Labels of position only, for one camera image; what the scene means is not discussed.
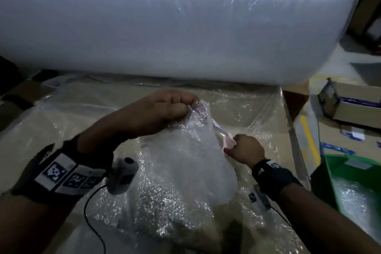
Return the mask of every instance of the black cable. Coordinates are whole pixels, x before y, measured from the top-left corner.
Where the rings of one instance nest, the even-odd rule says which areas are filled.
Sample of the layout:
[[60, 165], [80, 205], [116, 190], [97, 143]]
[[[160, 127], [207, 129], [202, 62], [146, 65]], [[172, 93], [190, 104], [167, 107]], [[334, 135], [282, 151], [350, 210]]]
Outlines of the black cable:
[[281, 215], [281, 213], [278, 212], [277, 209], [275, 209], [273, 206], [271, 206], [271, 209], [273, 209], [275, 212], [277, 212], [277, 213], [279, 214], [279, 216], [282, 217], [283, 220], [288, 224], [288, 226], [290, 226], [290, 227], [292, 228], [291, 224], [286, 220], [286, 218], [284, 218], [284, 217]]
[[87, 219], [87, 214], [86, 214], [86, 208], [87, 208], [87, 205], [88, 203], [90, 202], [91, 198], [94, 197], [95, 194], [97, 194], [99, 192], [100, 189], [103, 189], [103, 188], [106, 188], [107, 185], [104, 184], [103, 186], [99, 187], [98, 189], [96, 189], [94, 191], [94, 193], [91, 194], [91, 196], [87, 199], [86, 203], [85, 203], [85, 207], [83, 208], [83, 216], [85, 217], [85, 221], [87, 223], [87, 225], [89, 226], [89, 228], [91, 230], [93, 230], [93, 232], [95, 233], [95, 235], [98, 236], [99, 240], [102, 242], [102, 246], [103, 246], [103, 254], [106, 254], [106, 244], [104, 243], [104, 240], [102, 239], [102, 237], [98, 234], [98, 232], [93, 228], [93, 226], [90, 225], [90, 222], [89, 220]]

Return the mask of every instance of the black wristband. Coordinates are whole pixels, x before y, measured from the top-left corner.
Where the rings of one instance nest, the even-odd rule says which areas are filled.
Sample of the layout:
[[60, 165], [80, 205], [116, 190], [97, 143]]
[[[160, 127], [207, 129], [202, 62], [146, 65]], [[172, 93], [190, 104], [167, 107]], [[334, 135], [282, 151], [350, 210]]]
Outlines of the black wristband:
[[77, 151], [78, 136], [47, 156], [54, 145], [41, 150], [26, 166], [13, 187], [13, 195], [23, 195], [43, 204], [76, 203], [98, 184], [112, 167], [113, 153], [88, 155]]
[[268, 195], [273, 201], [278, 199], [280, 191], [288, 184], [296, 183], [302, 186], [290, 170], [282, 168], [271, 160], [262, 160], [257, 163], [251, 174], [259, 184], [261, 192]]

